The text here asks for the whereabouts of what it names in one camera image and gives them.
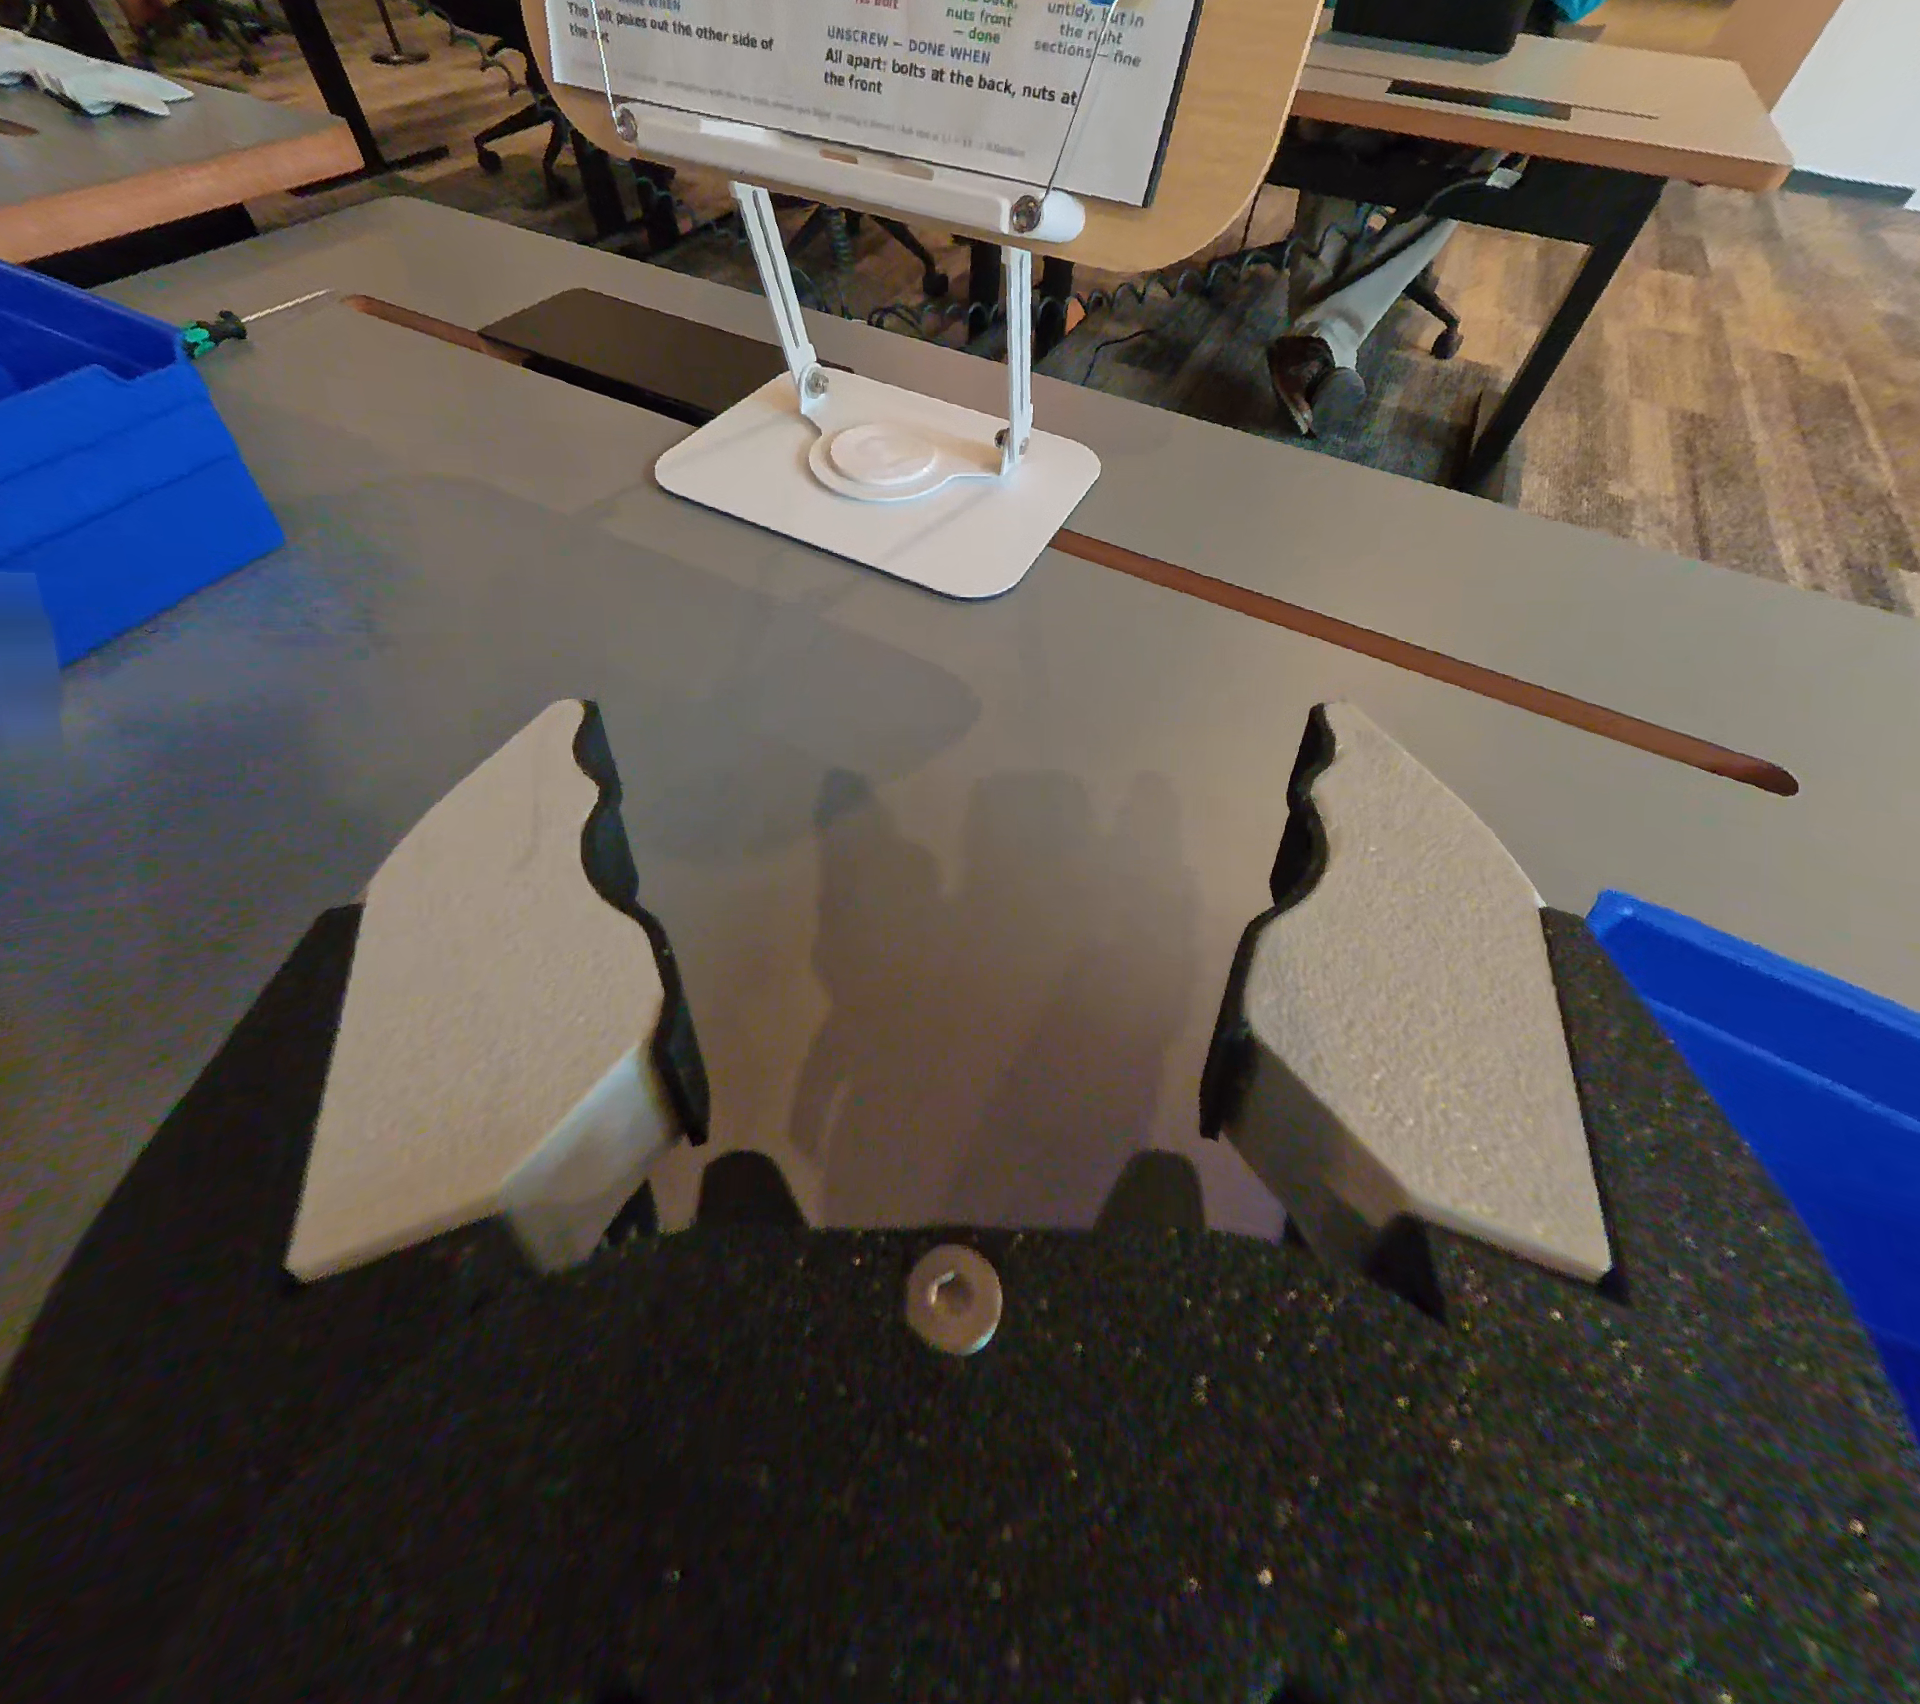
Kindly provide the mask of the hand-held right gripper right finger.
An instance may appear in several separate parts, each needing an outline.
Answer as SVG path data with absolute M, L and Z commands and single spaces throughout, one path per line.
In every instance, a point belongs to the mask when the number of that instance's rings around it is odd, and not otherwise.
M 1618 1277 L 1545 905 L 1349 702 L 1309 714 L 1198 1128 L 1312 1254 L 1401 1297 L 1441 1292 L 1435 1231 L 1578 1285 Z

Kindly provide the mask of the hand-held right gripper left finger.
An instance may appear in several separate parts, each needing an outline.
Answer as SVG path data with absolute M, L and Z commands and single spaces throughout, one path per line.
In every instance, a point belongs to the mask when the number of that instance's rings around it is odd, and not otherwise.
M 478 1223 L 591 1259 L 709 1141 L 679 958 L 641 905 L 601 709 L 560 699 L 372 875 L 285 1272 L 310 1285 Z

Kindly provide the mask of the blue plastic bin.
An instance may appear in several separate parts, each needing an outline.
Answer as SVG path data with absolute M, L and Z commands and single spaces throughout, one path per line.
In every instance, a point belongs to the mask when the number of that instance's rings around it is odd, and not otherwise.
M 1624 892 L 1590 927 L 1820 1242 L 1917 1425 L 1917 1011 Z
M 284 547 L 180 329 L 2 267 L 4 577 L 64 669 Z

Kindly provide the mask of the white document stand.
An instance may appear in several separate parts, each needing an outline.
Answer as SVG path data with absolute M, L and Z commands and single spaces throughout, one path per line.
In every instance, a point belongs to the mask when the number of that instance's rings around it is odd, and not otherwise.
M 1056 182 L 1091 78 L 1080 80 L 1047 179 L 1014 182 L 624 100 L 601 28 L 594 41 L 621 140 L 678 153 L 691 138 L 709 156 L 742 149 L 756 165 L 752 182 L 732 181 L 732 204 L 782 372 L 660 456 L 660 491 L 955 600 L 1017 588 L 1101 474 L 1091 448 L 1034 432 L 1033 405 L 1031 243 L 1071 243 L 1084 230 L 1084 206 Z M 1001 243 L 1003 420 L 819 358 L 767 181 L 828 186 L 835 165 L 853 175 L 846 193 L 861 210 L 953 218 Z

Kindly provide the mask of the grey desk with wooden edge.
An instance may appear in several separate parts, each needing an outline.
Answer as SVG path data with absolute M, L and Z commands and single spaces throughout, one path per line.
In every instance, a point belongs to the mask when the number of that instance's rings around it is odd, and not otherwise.
M 2 259 L 21 267 L 361 170 L 343 120 L 213 85 L 167 118 L 18 87 L 2 117 Z

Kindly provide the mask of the wooden backing board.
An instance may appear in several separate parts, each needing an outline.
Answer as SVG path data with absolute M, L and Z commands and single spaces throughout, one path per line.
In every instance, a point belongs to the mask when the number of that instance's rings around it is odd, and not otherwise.
M 756 165 L 742 149 L 722 147 L 724 163 L 713 165 L 684 156 L 651 156 L 625 146 L 613 130 L 609 105 L 591 92 L 560 85 L 548 75 L 542 0 L 522 0 L 522 9 L 541 71 L 552 80 L 573 129 L 596 147 L 610 156 L 694 165 L 728 185 L 753 181 Z M 1203 0 L 1152 201 L 1140 210 L 1082 204 L 1082 235 L 1073 243 L 1033 240 L 1033 254 L 1109 274 L 1146 274 L 1217 238 L 1261 186 L 1318 31 L 1321 11 L 1323 0 Z M 1001 247 L 991 235 L 964 228 L 953 218 L 888 207 L 861 210 L 849 198 L 851 185 L 853 175 L 838 165 L 828 186 L 767 181 L 772 206 L 797 201 L 888 214 L 913 225 Z

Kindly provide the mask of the green-handled screwdriver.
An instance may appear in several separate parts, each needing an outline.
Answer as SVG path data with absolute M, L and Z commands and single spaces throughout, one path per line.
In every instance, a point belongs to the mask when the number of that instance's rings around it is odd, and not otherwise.
M 180 346 L 191 360 L 200 362 L 212 356 L 220 348 L 247 344 L 260 327 L 269 326 L 276 319 L 292 317 L 294 313 L 300 313 L 309 306 L 326 302 L 332 297 L 333 291 L 330 287 L 324 287 L 318 291 L 302 293 L 294 301 L 281 301 L 268 308 L 252 311 L 250 314 L 245 314 L 245 317 L 235 311 L 224 308 L 210 321 L 194 321 L 194 323 L 183 326 Z

